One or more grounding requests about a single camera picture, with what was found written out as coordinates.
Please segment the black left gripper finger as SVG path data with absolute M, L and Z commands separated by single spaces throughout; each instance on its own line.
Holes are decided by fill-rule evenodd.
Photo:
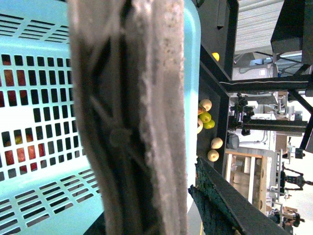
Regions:
M 203 157 L 195 164 L 198 183 L 188 189 L 207 235 L 287 235 L 251 205 Z

